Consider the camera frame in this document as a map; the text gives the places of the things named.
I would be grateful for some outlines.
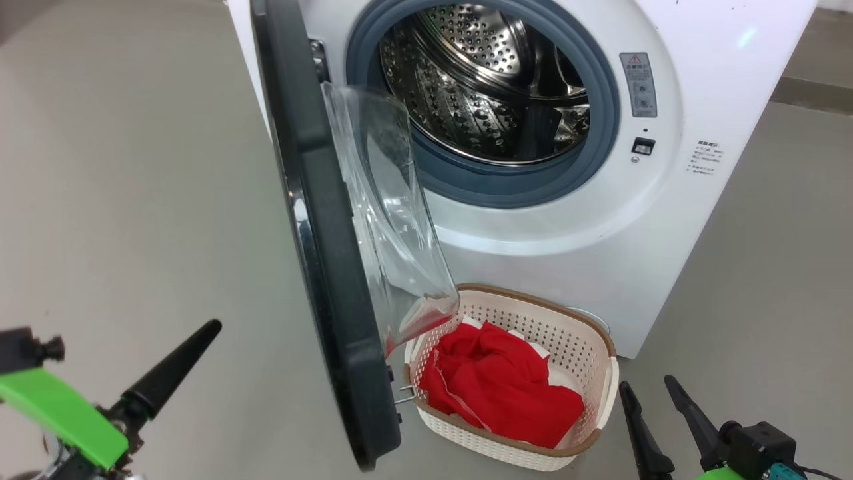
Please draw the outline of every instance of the black cable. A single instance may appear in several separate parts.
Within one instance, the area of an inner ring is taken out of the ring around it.
[[[841,480],[841,477],[836,477],[832,473],[826,473],[825,471],[820,471],[816,468],[809,468],[807,466],[794,464],[798,470],[805,471],[806,473],[813,473],[815,475],[819,475],[821,477],[829,478],[829,480]]]

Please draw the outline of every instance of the warning label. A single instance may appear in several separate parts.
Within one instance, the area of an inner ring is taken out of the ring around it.
[[[687,164],[689,173],[713,176],[720,169],[723,152],[718,143],[699,140]]]
[[[648,53],[620,53],[619,60],[628,80],[628,93],[631,98],[631,112],[635,117],[654,118],[658,116],[658,98],[654,91],[652,65],[648,62]]]

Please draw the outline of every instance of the red clothing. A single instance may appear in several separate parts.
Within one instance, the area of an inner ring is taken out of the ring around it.
[[[490,323],[462,324],[442,337],[418,387],[440,412],[545,448],[555,448],[583,413],[581,395],[548,385],[548,359]]]

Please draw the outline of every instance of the beige plastic basket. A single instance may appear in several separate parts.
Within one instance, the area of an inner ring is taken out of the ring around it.
[[[616,400],[619,366],[612,340],[586,315],[534,296],[481,284],[459,285],[459,293],[459,313],[451,321],[406,344],[403,378],[415,386],[415,405],[426,426],[465,448],[509,464],[539,471],[569,465],[598,440]],[[551,363],[574,374],[585,408],[557,449],[495,435],[441,413],[429,406],[427,393],[416,388],[432,348],[466,315],[519,331],[551,352]]]

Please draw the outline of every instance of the washing machine door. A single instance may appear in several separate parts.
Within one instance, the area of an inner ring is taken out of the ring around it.
[[[252,0],[270,136],[305,288],[363,470],[400,443],[387,355],[456,313],[405,107],[316,74],[296,0]]]

